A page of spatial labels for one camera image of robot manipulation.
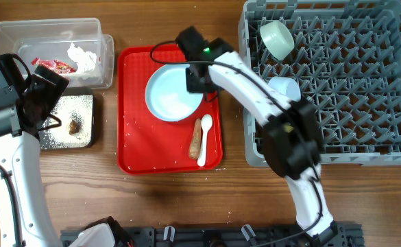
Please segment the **red snack wrapper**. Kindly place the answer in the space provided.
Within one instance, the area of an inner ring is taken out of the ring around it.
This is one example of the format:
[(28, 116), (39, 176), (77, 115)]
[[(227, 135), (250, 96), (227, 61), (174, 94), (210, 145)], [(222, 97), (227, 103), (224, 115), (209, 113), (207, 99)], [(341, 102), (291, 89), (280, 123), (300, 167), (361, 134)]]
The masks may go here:
[(71, 65), (53, 59), (53, 60), (42, 60), (40, 58), (35, 58), (34, 60), (32, 60), (31, 64), (33, 66), (44, 66), (54, 72), (56, 72), (57, 74), (68, 74), (68, 73), (75, 73), (76, 69), (74, 67), (72, 67)]

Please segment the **large light blue plate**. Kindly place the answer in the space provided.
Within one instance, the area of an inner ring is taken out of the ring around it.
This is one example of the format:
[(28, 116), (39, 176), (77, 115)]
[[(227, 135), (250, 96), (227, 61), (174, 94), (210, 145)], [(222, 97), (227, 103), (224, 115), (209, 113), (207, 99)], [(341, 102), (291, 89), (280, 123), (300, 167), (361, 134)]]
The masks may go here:
[(145, 87), (149, 112), (162, 121), (175, 122), (191, 116), (203, 101), (201, 93), (189, 93), (187, 64), (167, 64), (156, 70)]

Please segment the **white plastic spoon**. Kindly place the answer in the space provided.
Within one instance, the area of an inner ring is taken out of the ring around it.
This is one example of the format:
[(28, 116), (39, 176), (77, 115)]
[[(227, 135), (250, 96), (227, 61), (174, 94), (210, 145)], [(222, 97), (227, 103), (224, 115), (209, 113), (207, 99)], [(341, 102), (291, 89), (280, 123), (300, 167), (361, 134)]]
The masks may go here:
[(206, 164), (206, 149), (207, 149), (207, 139), (208, 139), (208, 131), (212, 128), (212, 117), (209, 114), (206, 114), (202, 117), (201, 120), (201, 128), (202, 128), (202, 142), (201, 142), (201, 150), (200, 155), (197, 160), (197, 164), (199, 167), (204, 167)]

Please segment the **brown food scrap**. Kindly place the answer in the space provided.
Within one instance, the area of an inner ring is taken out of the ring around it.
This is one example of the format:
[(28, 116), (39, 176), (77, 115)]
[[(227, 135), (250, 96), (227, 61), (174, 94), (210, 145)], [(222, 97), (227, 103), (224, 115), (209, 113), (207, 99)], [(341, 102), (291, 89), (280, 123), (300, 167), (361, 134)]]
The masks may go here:
[(80, 131), (81, 124), (77, 120), (72, 119), (68, 125), (68, 131), (70, 135), (77, 134)]

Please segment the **white napkin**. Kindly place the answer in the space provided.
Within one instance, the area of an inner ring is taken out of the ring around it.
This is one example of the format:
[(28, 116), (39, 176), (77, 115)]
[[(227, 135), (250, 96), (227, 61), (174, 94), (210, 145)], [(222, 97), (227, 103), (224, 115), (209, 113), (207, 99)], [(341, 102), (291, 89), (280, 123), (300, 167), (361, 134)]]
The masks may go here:
[(96, 68), (97, 55), (91, 51), (84, 51), (71, 43), (67, 50), (68, 57), (77, 64), (77, 73), (86, 73)]

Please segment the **green bowl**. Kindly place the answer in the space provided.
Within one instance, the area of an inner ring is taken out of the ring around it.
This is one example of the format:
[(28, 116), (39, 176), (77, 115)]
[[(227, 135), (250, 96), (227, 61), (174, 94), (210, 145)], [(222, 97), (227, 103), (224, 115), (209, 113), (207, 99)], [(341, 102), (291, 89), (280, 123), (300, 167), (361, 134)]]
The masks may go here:
[(280, 21), (261, 26), (260, 36), (268, 51), (277, 60), (284, 60), (295, 47), (291, 32)]

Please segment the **small light blue plate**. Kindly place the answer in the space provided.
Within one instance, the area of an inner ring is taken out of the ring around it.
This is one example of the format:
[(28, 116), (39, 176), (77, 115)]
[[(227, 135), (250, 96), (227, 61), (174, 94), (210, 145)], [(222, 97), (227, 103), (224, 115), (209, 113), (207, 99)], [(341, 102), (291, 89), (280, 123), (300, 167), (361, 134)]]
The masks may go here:
[(277, 92), (286, 95), (295, 102), (301, 100), (301, 91), (298, 83), (291, 78), (273, 77), (268, 82), (268, 85)]

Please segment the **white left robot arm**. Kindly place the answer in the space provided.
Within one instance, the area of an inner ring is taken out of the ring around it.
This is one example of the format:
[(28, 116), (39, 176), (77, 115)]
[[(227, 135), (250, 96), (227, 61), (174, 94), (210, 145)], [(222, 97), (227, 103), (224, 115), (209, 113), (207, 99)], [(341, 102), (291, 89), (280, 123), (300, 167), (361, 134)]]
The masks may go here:
[(47, 208), (38, 133), (68, 83), (43, 66), (23, 78), (14, 64), (0, 65), (1, 246), (63, 246)]

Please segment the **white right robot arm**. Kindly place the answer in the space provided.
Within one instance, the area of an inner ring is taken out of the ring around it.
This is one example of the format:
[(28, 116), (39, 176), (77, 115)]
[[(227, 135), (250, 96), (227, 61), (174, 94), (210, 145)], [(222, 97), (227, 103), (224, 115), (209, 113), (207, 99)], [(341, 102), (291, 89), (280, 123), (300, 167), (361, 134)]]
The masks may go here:
[(190, 65), (190, 92), (229, 92), (262, 128), (263, 155), (268, 166), (284, 178), (296, 210), (299, 236), (312, 246), (328, 243), (336, 234), (321, 184), (323, 141), (315, 108), (306, 99), (295, 101), (267, 86), (224, 40), (201, 36), (176, 43)]

